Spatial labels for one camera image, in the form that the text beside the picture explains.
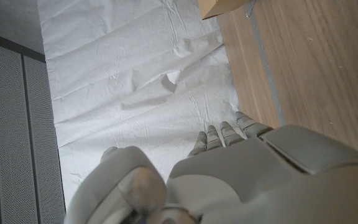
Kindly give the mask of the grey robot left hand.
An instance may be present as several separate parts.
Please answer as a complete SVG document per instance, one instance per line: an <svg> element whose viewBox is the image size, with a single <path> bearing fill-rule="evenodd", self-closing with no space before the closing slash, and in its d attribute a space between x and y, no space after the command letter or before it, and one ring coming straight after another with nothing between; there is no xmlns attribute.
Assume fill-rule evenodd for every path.
<svg viewBox="0 0 358 224"><path fill-rule="evenodd" d="M167 180L138 147L110 147L65 223L358 223L358 152L301 126L236 113L200 132Z"/></svg>

